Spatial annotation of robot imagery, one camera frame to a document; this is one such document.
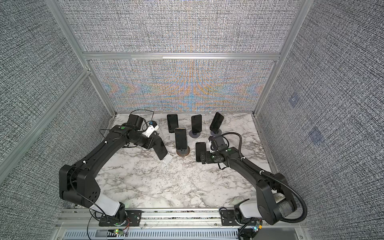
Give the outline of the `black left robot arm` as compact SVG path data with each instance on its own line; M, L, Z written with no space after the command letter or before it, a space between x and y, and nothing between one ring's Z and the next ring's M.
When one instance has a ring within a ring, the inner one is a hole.
M101 221L107 224L126 224L125 205L102 194L96 177L122 148L154 149L160 160L165 158L168 151L157 132L159 125L151 120L147 122L146 130L142 130L144 122L145 119L138 115L129 115L126 123L112 127L88 155L73 165L64 165L59 171L60 198L101 214Z

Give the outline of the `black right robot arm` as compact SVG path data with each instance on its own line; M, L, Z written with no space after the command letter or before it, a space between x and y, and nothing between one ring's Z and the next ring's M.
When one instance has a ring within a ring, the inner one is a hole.
M256 199L247 199L234 206L235 219L245 224L260 218L273 225L292 222L287 216L297 210L293 190L281 174L272 174L249 161L240 149L229 147L222 136L210 137L209 146L196 143L196 161L204 164L224 164L244 177L256 190Z

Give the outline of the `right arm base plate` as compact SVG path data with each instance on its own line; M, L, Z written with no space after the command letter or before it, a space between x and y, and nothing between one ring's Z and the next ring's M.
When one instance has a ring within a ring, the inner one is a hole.
M235 219L234 210L229 210L227 208L220 208L219 214L221 217L222 226L240 226L240 224Z

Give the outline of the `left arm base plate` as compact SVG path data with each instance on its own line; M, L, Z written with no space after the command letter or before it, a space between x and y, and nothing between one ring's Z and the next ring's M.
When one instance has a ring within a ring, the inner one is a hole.
M119 211L115 216L101 217L99 227L138 227L142 218L141 210Z

